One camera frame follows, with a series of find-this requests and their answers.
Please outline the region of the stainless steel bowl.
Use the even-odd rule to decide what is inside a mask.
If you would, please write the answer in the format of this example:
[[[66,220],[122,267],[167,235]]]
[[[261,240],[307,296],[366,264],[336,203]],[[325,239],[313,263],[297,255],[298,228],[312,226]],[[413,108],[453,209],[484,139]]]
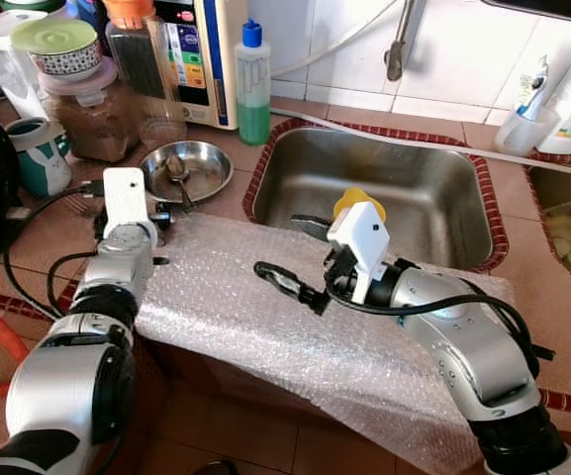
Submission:
[[[170,178],[166,164],[180,158],[185,164],[185,189],[194,204],[207,202],[231,181],[234,167],[216,145],[202,141],[167,143],[147,153],[139,163],[144,173],[146,194],[157,202],[182,204],[184,195]]]

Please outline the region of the silver faucet spout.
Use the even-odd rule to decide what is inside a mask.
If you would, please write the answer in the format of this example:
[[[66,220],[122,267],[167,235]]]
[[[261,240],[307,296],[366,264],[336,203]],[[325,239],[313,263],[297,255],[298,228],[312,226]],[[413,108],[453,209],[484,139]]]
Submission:
[[[411,58],[412,46],[415,45],[415,34],[424,14],[426,0],[400,1],[400,17],[398,27],[395,28],[395,37],[384,51],[385,76],[388,82],[402,80],[406,64]]]

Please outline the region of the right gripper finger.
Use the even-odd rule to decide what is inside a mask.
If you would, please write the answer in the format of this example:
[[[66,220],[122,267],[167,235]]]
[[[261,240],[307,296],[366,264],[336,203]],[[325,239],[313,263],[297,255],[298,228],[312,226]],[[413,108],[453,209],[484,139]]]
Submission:
[[[326,291],[318,291],[304,284],[293,271],[265,261],[256,262],[256,276],[273,286],[286,297],[297,300],[316,314],[321,314],[329,306],[331,297]]]
[[[329,231],[333,227],[333,222],[331,219],[294,214],[290,216],[290,226],[309,237],[329,241]]]

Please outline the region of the green dish soap bottle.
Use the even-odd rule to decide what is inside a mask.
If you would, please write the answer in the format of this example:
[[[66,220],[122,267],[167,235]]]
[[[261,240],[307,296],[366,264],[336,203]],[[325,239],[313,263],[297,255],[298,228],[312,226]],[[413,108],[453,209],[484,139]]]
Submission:
[[[267,144],[270,136],[271,46],[252,18],[241,26],[234,55],[238,134],[249,145]]]

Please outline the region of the green-lid patterned container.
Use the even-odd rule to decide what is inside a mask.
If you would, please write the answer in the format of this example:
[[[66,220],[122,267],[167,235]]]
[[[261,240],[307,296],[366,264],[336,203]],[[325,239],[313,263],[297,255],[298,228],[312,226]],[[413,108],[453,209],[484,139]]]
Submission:
[[[40,73],[60,82],[95,75],[103,63],[98,32],[82,20],[50,15],[14,28],[10,41],[25,51]]]

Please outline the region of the black pan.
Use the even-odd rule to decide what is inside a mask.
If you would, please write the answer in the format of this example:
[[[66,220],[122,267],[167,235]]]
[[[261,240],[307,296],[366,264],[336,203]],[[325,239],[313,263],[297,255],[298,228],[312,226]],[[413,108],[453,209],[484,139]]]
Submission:
[[[558,20],[571,20],[571,0],[480,0],[515,12],[539,15]]]

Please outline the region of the silver metal fork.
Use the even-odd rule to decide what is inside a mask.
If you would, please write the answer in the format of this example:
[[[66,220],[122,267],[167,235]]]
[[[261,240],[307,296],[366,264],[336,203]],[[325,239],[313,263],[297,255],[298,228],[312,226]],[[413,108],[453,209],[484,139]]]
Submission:
[[[66,208],[82,218],[94,219],[101,210],[101,198],[91,194],[76,193],[60,200]]]

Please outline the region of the white rigid pipe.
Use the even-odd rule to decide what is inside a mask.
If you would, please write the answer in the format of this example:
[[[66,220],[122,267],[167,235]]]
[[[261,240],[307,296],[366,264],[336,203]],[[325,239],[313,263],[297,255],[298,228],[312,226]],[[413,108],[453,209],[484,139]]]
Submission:
[[[548,164],[561,164],[561,166],[571,167],[571,154],[553,154],[534,152],[533,154],[519,157],[518,155],[503,154],[493,152],[492,150],[472,148],[459,140],[452,137],[435,135],[434,133],[421,133],[416,131],[392,130],[392,128],[368,126],[368,124],[354,124],[346,122],[331,122],[326,119],[313,117],[294,110],[284,110],[279,108],[271,108],[271,112],[275,115],[285,115],[291,119],[299,119],[308,124],[317,124],[317,126],[331,128],[331,130],[341,131],[362,137],[363,139],[371,139],[385,143],[411,144],[412,146],[426,146],[427,148],[447,149],[452,152],[462,152],[470,155],[481,155],[485,158],[501,159],[520,164],[530,164],[531,162],[543,162],[543,167]]]

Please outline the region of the brown-filled jar pink lid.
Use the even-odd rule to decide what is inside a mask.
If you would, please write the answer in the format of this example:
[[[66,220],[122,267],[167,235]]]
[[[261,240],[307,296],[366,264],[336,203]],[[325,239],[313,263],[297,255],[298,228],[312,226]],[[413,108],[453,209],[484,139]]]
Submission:
[[[38,81],[46,112],[63,127],[76,157],[118,162],[141,145],[139,98],[121,81],[113,59],[103,57],[81,81],[62,82],[49,75]]]

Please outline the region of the beige water ionizer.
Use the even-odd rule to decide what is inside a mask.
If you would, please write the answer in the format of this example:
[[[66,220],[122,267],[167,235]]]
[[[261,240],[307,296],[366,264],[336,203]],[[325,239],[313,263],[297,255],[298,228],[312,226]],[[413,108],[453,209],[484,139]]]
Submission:
[[[248,0],[152,0],[178,85],[186,121],[234,131],[236,46]]]

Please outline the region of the silver metal spoon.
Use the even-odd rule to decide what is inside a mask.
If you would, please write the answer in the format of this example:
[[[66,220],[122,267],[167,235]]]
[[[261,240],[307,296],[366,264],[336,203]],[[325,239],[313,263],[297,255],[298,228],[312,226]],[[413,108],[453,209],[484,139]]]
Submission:
[[[187,176],[189,176],[189,172],[187,172],[184,159],[182,159],[181,155],[178,154],[169,155],[164,166],[166,166],[168,180],[170,180],[172,184],[180,190],[184,212],[186,214],[193,213],[195,204],[193,199],[191,199],[191,195],[187,193],[186,180]]]

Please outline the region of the yellow plastic cup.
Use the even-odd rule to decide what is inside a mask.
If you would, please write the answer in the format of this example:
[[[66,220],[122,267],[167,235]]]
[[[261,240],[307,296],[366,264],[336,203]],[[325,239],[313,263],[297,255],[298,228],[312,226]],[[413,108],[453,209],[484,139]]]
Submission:
[[[342,196],[340,196],[333,205],[332,217],[336,221],[344,210],[347,210],[353,207],[354,204],[361,202],[368,202],[374,205],[374,209],[377,212],[377,216],[381,219],[381,222],[386,222],[384,205],[377,202],[376,199],[371,198],[371,196],[368,195],[365,190],[361,189],[361,187],[348,187],[348,189],[344,191]]]

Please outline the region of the orange-lid glass jar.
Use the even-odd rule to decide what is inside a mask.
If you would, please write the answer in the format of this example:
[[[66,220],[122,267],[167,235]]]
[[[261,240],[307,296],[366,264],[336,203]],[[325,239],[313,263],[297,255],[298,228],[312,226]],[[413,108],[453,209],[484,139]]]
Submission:
[[[157,148],[184,141],[184,105],[166,28],[152,0],[100,0],[108,24],[107,44],[119,75],[136,95],[141,114],[137,127],[142,144]]]

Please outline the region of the clear plastic cup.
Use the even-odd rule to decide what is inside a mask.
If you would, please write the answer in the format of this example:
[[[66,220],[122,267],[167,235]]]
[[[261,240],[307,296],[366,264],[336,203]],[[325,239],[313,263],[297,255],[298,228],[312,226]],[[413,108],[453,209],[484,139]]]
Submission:
[[[507,118],[494,138],[495,149],[507,155],[527,155],[551,135],[558,114],[547,107],[520,107]]]

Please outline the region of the dark robot foot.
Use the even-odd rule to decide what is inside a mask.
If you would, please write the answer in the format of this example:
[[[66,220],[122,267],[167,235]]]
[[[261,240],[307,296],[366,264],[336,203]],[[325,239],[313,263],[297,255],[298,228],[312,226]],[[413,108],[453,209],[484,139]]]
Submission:
[[[229,460],[217,460],[204,463],[199,469],[191,472],[191,475],[239,475],[234,462]]]

